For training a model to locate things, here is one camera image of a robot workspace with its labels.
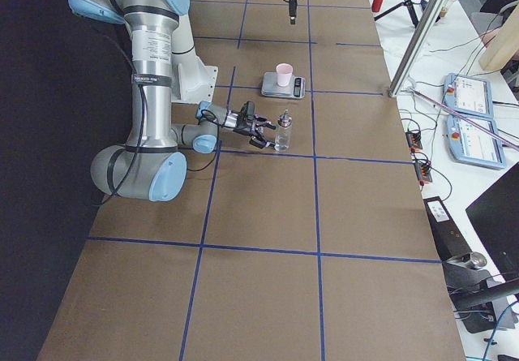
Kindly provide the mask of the wooden beam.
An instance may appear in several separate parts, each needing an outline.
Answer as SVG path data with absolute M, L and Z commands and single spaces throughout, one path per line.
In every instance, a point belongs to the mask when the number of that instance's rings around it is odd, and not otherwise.
M 486 50 L 479 59 L 483 70 L 498 71 L 509 62 L 518 51 L 518 5 L 504 25 L 495 31 L 486 43 Z

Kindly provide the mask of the orange terminal block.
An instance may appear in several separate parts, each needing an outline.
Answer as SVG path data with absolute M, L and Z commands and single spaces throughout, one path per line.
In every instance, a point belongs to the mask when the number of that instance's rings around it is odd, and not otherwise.
M 406 131 L 405 137 L 411 152 L 422 150 L 420 131 Z
M 415 159 L 414 160 L 414 169 L 417 175 L 418 183 L 421 186 L 425 184 L 429 184 L 433 182 L 431 176 L 431 162 L 426 159 Z

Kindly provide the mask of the aluminium frame post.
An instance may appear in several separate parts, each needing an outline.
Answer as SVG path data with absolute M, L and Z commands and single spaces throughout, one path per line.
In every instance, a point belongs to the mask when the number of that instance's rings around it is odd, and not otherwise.
M 396 97 L 400 92 L 404 80 L 410 73 L 410 69 L 414 65 L 414 62 L 416 61 L 432 26 L 440 15 L 441 8 L 445 2 L 446 0 L 429 0 L 426 10 L 423 13 L 422 18 L 419 20 L 418 26 L 416 27 L 397 71 L 393 76 L 388 89 L 388 95 L 390 97 Z

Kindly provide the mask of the black box white label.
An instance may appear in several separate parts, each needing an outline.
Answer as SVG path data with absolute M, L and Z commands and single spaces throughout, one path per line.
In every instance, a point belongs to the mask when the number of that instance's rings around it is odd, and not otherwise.
M 472 252 L 441 198 L 433 196 L 423 202 L 440 259 L 447 261 Z

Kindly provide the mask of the black monitor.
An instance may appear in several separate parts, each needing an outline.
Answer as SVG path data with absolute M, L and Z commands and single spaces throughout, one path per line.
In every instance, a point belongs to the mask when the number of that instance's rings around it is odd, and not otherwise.
M 466 213 L 506 280 L 518 276 L 518 164 L 484 191 Z

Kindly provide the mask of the pink plastic cup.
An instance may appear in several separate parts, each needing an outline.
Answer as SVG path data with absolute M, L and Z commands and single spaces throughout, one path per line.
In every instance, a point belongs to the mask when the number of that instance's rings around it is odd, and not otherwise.
M 280 87 L 286 87 L 289 85 L 292 75 L 293 75 L 293 67 L 286 62 L 282 62 L 277 64 L 276 66 L 276 75 L 277 75 L 277 85 Z

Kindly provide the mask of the lower teach pendant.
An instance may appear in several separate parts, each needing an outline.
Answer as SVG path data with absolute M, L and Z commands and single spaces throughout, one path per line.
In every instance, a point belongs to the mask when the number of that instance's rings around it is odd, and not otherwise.
M 448 147 L 456 161 L 495 170 L 507 166 L 501 142 L 473 124 L 451 114 L 446 130 Z

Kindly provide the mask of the lower orange terminal block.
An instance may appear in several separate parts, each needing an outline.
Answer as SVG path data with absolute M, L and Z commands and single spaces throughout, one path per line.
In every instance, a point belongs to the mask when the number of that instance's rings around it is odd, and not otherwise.
M 414 169 L 417 175 L 418 183 L 421 186 L 425 184 L 429 184 L 433 182 L 431 176 L 431 162 L 426 159 L 415 159 L 414 160 Z

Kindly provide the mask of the silver digital kitchen scale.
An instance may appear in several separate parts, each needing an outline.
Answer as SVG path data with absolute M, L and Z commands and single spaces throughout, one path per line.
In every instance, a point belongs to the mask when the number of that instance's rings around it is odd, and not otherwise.
M 301 76 L 291 75 L 289 83 L 282 87 L 277 83 L 275 72 L 265 72 L 261 87 L 261 94 L 265 97 L 285 99 L 303 99 L 305 97 L 306 82 Z

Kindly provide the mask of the glass sauce bottle metal spout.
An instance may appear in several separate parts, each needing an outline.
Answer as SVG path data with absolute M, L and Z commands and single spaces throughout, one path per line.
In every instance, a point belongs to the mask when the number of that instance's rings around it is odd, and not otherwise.
M 274 148 L 278 152 L 285 151 L 290 146 L 290 136 L 292 130 L 292 117 L 288 110 L 278 117 L 275 145 Z

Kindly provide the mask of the black monitor stand clamp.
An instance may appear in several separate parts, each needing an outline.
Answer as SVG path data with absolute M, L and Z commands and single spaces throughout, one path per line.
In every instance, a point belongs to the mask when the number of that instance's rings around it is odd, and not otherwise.
M 475 257 L 470 253 L 442 263 L 455 312 L 469 333 L 513 329 L 518 318 L 508 309 L 508 297 L 518 295 L 518 271 L 491 275 L 475 265 Z

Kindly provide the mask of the upper teach pendant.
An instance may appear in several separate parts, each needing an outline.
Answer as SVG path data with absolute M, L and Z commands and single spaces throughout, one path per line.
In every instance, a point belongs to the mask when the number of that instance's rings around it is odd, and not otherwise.
M 444 78 L 444 104 L 461 114 L 492 118 L 489 80 L 449 73 Z

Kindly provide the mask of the upper orange terminal block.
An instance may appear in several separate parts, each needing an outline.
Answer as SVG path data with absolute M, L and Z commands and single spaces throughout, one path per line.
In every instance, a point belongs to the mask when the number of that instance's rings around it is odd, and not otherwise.
M 422 150 L 420 131 L 406 131 L 405 137 L 411 152 Z

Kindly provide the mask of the teach pendant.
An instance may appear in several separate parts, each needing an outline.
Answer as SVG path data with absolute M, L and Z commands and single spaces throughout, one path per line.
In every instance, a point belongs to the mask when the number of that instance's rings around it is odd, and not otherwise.
M 456 161 L 495 170 L 507 166 L 501 142 L 473 124 L 451 114 L 446 130 L 448 147 Z
M 444 104 L 461 114 L 492 118 L 489 80 L 449 73 L 444 78 Z

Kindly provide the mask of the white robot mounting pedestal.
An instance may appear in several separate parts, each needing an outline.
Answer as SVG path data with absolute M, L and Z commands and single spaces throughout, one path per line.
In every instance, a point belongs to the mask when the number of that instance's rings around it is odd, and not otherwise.
M 218 67 L 206 66 L 195 50 L 189 15 L 179 16 L 179 25 L 171 36 L 172 103 L 211 102 Z

